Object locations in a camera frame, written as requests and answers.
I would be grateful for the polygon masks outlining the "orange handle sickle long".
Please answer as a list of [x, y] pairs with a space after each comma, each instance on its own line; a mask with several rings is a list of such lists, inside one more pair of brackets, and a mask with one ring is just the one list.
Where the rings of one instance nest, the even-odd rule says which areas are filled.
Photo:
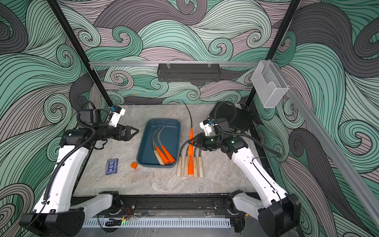
[[172, 155], [169, 153], [169, 151], [165, 148], [165, 146], [163, 145], [162, 141], [161, 141], [161, 133], [163, 132], [164, 130], [164, 127], [161, 128], [158, 132], [158, 142], [159, 142], [159, 145], [161, 147], [161, 149], [163, 150], [163, 152], [165, 153], [167, 159], [169, 160], [169, 162], [171, 164], [173, 164], [176, 160], [172, 157]]

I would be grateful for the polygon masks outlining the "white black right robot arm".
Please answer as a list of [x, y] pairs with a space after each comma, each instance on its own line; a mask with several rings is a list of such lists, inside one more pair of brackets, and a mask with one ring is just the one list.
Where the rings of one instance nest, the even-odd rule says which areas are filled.
[[230, 131], [230, 123], [237, 114], [238, 109], [232, 102], [217, 103], [213, 118], [200, 123], [203, 132], [190, 139], [188, 144], [203, 151], [221, 150], [243, 171], [260, 198], [238, 193], [232, 198], [234, 207], [258, 220], [267, 236], [280, 237], [299, 228], [301, 201], [274, 181], [254, 157], [244, 138], [251, 139], [262, 148], [265, 147], [263, 144], [245, 133]]

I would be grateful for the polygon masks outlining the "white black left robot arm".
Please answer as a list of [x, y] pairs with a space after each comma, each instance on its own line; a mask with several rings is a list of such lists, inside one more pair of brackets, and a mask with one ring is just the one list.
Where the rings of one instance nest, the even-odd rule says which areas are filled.
[[108, 119], [91, 101], [77, 112], [78, 128], [67, 130], [61, 141], [55, 168], [38, 203], [30, 213], [21, 215], [19, 225], [40, 237], [73, 237], [93, 216], [107, 211], [118, 214], [122, 201], [117, 191], [102, 192], [77, 205], [71, 204], [81, 166], [97, 141], [131, 140], [139, 130], [119, 124], [125, 109], [112, 106]]

